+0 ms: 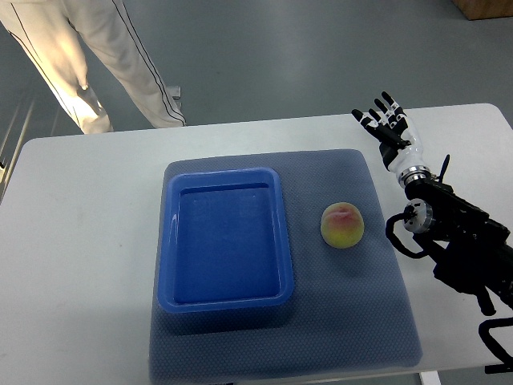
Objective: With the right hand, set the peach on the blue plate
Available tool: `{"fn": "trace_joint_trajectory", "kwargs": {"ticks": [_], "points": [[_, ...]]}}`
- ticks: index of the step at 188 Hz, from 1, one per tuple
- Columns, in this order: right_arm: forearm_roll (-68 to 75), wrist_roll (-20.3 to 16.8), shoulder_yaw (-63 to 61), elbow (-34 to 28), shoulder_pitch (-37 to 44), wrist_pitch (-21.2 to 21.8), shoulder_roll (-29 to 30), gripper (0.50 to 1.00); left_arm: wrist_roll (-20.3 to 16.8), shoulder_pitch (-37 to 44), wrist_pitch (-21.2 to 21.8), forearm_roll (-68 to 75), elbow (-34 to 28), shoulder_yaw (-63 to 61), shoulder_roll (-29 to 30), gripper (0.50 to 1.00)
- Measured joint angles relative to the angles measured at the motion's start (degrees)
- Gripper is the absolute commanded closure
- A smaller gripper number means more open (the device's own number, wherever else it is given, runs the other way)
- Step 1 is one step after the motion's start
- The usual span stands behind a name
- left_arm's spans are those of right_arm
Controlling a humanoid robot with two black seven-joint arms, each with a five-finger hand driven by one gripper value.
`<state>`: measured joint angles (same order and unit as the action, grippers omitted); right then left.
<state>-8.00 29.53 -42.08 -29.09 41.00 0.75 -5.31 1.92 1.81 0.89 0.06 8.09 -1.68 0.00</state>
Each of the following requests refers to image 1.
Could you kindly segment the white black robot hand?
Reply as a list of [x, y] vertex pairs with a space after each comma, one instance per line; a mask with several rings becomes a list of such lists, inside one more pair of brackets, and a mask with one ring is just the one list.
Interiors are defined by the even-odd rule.
[[413, 120], [402, 106], [387, 92], [375, 99], [377, 110], [351, 111], [354, 119], [379, 142], [378, 150], [385, 168], [399, 181], [410, 172], [427, 173], [429, 168], [422, 158], [423, 146]]

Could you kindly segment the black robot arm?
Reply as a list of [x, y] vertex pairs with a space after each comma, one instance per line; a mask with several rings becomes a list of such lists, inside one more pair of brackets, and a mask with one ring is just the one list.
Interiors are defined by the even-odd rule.
[[487, 320], [479, 336], [497, 358], [487, 374], [512, 370], [512, 356], [491, 335], [491, 330], [512, 325], [511, 318], [495, 318], [490, 295], [512, 305], [512, 248], [508, 228], [479, 207], [458, 197], [441, 176], [424, 165], [402, 166], [398, 182], [408, 205], [386, 222], [386, 237], [400, 253], [412, 259], [430, 257], [434, 277], [459, 293], [476, 297]]

